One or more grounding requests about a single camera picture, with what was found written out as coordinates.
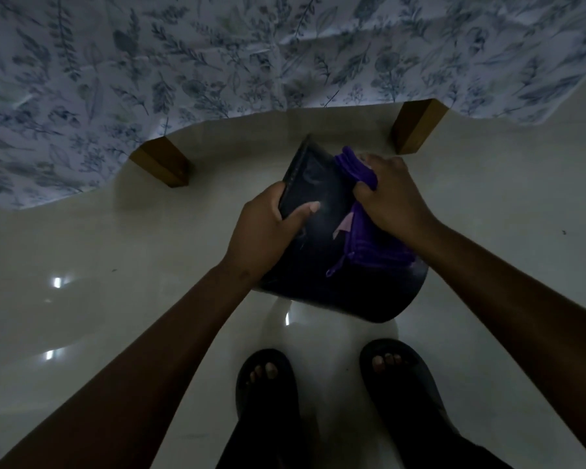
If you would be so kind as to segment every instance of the person's left arm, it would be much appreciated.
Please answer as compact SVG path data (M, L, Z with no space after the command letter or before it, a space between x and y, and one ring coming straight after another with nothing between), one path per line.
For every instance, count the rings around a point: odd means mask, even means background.
M148 468L226 322L319 203L282 220L277 182L241 212L224 259L0 460L3 468Z

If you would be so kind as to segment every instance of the hand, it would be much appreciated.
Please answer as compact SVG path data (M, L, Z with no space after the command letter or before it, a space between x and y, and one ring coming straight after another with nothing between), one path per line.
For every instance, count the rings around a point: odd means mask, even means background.
M375 225L409 244L424 228L437 222L403 159L369 154L366 163L377 176L377 188L372 191L364 182L358 182L354 196Z
M253 283L275 265L306 220L319 210L305 203L282 220L278 202L285 184L280 181L243 206L222 264L236 269Z

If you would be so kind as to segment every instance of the tile floor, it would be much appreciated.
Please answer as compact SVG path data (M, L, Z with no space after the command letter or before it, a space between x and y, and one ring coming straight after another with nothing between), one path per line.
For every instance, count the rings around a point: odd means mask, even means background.
M197 166L188 188L129 163L99 191L0 210L0 456L217 263L243 202L282 177L306 132L333 152L387 152L398 108L198 125L172 137ZM450 112L407 162L440 219L586 306L586 83L539 127ZM197 371L154 467L214 468L235 425L237 371L267 346L295 368L322 466L397 467L357 369L360 348L381 336L426 359L469 439L516 468L586 468L586 450L435 273L386 324L251 293Z

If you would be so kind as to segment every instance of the purple microfiber towel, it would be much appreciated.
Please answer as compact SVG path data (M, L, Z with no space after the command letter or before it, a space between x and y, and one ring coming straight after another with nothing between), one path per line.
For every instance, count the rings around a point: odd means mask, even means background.
M334 160L344 173L356 181L361 180L375 191L375 173L356 157L349 146L345 146L343 153L335 156ZM345 260L361 266L384 269L405 267L414 262L414 252L392 235L380 230L358 201L353 204L351 213L354 216L351 229L346 232L343 257L326 272L326 276L332 276L343 266Z

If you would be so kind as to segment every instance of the pink cloth corner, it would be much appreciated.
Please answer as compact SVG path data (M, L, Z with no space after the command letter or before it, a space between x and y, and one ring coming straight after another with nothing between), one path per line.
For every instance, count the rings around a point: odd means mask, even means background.
M339 235L339 231L343 230L345 232L349 232L352 230L352 219L354 218L354 213L350 212L345 218L341 221L336 230L332 234L332 240L336 239L336 236Z

